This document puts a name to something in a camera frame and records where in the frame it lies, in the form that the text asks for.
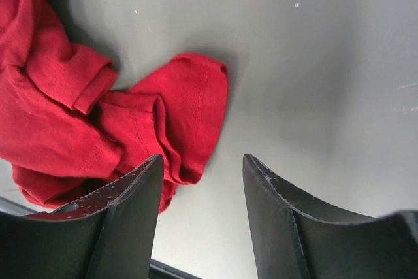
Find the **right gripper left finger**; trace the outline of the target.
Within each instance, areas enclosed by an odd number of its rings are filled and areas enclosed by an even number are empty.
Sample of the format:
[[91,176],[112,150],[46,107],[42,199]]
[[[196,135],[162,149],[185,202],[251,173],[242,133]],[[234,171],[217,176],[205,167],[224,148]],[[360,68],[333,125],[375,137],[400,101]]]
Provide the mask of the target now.
[[146,278],[163,158],[53,212],[1,214],[2,278]]

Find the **dark red t shirt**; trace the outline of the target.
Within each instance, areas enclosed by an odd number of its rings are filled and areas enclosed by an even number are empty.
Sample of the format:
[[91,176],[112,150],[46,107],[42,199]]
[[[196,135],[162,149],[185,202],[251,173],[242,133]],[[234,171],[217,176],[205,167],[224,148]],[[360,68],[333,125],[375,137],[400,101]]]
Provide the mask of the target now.
[[1,0],[1,158],[31,203],[58,208],[163,157],[160,210],[213,154],[227,66],[179,54],[126,91],[110,59],[69,40],[47,0]]

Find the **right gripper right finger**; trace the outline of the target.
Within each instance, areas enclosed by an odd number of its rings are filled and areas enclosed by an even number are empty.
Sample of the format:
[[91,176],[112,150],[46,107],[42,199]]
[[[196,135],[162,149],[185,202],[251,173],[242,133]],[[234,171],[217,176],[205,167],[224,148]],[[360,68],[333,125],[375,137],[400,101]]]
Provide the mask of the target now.
[[416,278],[417,212],[377,218],[314,197],[251,154],[244,193],[259,278]]

